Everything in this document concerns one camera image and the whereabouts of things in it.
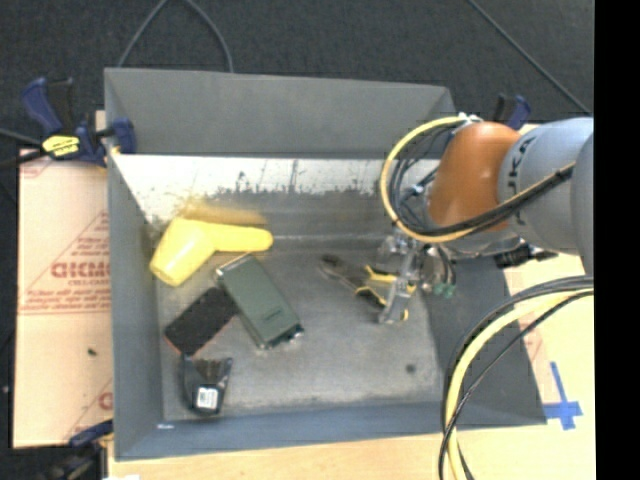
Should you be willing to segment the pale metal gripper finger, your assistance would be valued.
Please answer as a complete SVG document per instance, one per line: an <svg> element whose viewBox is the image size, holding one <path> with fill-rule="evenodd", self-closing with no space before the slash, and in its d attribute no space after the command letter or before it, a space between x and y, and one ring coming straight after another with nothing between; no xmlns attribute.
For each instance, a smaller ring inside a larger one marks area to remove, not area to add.
<svg viewBox="0 0 640 480"><path fill-rule="evenodd" d="M386 289L384 308L378 316L378 322L398 323L407 319L409 303L416 285L405 275L385 275L382 280Z"/></svg>
<svg viewBox="0 0 640 480"><path fill-rule="evenodd" d="M415 243L403 236L387 236L378 248L378 270L387 274L413 274L417 269Z"/></svg>

